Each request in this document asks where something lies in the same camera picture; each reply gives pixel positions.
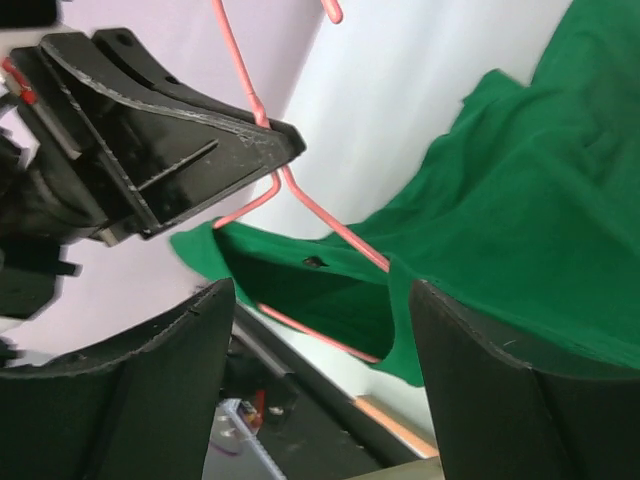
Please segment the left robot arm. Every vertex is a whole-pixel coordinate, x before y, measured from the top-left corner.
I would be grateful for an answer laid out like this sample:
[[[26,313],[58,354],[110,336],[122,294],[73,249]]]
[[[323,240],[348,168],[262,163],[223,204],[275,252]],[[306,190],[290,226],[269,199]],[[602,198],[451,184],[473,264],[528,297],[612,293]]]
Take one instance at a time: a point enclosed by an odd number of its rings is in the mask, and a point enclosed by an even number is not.
[[[34,363],[192,296],[170,235],[306,146],[188,86],[126,27],[23,9],[47,15],[1,33],[1,337]]]

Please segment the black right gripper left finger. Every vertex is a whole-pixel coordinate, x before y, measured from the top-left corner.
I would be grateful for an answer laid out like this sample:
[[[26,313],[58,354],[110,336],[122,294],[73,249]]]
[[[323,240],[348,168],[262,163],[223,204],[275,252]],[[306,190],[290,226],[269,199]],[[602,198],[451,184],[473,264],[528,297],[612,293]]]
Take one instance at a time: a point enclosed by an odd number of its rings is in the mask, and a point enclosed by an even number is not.
[[[234,308],[220,280],[100,343],[3,369],[2,477],[200,478]]]

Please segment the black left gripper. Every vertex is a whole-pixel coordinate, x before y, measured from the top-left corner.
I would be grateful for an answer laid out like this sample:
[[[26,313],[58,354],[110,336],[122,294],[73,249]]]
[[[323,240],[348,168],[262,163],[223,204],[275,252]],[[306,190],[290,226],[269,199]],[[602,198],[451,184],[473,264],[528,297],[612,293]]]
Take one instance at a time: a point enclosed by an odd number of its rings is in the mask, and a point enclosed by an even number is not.
[[[126,28],[46,37],[2,68],[39,143],[1,197],[4,234],[109,246],[150,237],[306,149],[294,126],[258,127],[180,82]]]

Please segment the pink wire hanger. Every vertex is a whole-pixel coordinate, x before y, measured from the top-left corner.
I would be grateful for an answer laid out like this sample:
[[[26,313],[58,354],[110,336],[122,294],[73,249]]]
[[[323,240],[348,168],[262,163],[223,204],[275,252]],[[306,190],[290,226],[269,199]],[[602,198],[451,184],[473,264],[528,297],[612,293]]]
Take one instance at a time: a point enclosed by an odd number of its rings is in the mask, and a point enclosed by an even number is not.
[[[254,117],[255,124],[258,127],[270,129],[270,123],[268,114],[263,105],[263,102],[259,98],[256,93],[253,83],[251,81],[249,72],[245,65],[243,56],[237,44],[236,38],[233,34],[229,19],[227,17],[223,2],[221,0],[213,0],[212,7],[221,31],[221,34],[224,38],[225,44],[228,48],[228,51],[231,55],[233,63],[236,68],[236,72],[238,74],[239,80],[243,87],[244,93],[249,102],[249,106],[251,108],[251,112]],[[352,230],[350,230],[346,225],[340,223],[335,217],[333,217],[329,212],[327,212],[324,208],[322,208],[319,204],[317,204],[309,195],[307,195],[303,189],[298,185],[295,180],[293,171],[290,167],[284,166],[279,170],[274,171],[270,174],[272,185],[271,187],[262,195],[257,197],[256,199],[250,201],[242,208],[236,210],[235,212],[221,217],[217,219],[213,223],[213,228],[218,229],[221,228],[240,217],[250,213],[251,211],[259,208],[263,204],[267,203],[269,200],[274,198],[282,187],[281,177],[284,178],[285,184],[289,191],[293,194],[293,196],[303,204],[309,211],[311,211],[317,218],[319,218],[323,223],[331,228],[331,230],[340,236],[346,243],[348,243],[351,247],[353,247],[356,251],[358,251],[361,255],[367,258],[371,263],[376,265],[380,270],[384,272],[388,272],[390,269],[389,260],[384,257],[381,253],[375,250],[370,244],[365,242],[362,238],[357,236]],[[354,356],[364,362],[368,362],[370,364],[379,363],[380,360],[374,356],[368,355],[364,352],[358,351],[354,348],[351,348],[343,343],[340,343],[326,335],[323,335],[299,322],[296,320],[284,315],[283,313],[277,311],[276,309],[265,305],[258,304],[258,310],[271,317],[272,319],[280,322],[281,324],[292,328],[298,332],[309,335],[313,338],[321,340],[326,344],[329,344],[339,350],[348,353],[351,356]]]

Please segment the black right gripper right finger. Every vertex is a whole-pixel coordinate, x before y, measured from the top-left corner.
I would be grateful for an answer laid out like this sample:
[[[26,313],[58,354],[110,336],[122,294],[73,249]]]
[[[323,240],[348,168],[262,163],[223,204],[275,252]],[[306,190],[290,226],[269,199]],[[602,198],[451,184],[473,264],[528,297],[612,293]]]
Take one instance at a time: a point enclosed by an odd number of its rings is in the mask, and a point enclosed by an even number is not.
[[[424,280],[409,309],[449,479],[635,479],[639,373],[571,353]]]

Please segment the green t shirt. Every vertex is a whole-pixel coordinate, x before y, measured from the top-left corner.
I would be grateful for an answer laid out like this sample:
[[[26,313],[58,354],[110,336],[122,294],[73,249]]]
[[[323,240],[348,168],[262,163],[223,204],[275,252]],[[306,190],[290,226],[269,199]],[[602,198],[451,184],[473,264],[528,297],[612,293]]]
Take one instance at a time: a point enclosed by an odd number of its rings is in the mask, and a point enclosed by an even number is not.
[[[172,236],[238,299],[422,384],[408,299],[424,279],[570,352],[639,364],[639,5],[575,1],[529,85],[487,73],[414,177],[353,232],[293,239],[241,223]]]

